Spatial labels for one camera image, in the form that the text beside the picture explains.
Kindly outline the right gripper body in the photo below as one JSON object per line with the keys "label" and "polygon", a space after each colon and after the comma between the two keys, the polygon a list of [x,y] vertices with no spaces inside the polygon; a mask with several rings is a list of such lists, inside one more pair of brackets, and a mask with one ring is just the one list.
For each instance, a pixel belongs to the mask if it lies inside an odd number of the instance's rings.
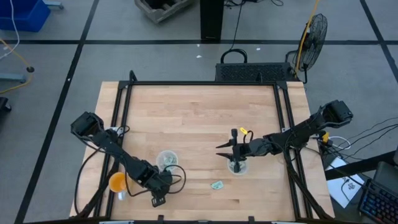
{"label": "right gripper body", "polygon": [[238,130],[232,129],[231,135],[233,143],[231,163],[233,163],[234,173],[241,171],[239,163],[245,161],[247,157],[265,156],[270,152],[270,143],[267,139],[257,138],[250,140],[248,143],[238,143]]}

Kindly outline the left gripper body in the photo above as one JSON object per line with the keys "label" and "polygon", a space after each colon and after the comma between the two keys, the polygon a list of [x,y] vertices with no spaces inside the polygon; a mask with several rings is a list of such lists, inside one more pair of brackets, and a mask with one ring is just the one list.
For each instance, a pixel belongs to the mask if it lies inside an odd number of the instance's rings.
{"label": "left gripper body", "polygon": [[170,189],[172,184],[172,173],[170,171],[163,171],[155,173],[148,181],[148,189],[154,198],[164,197]]}

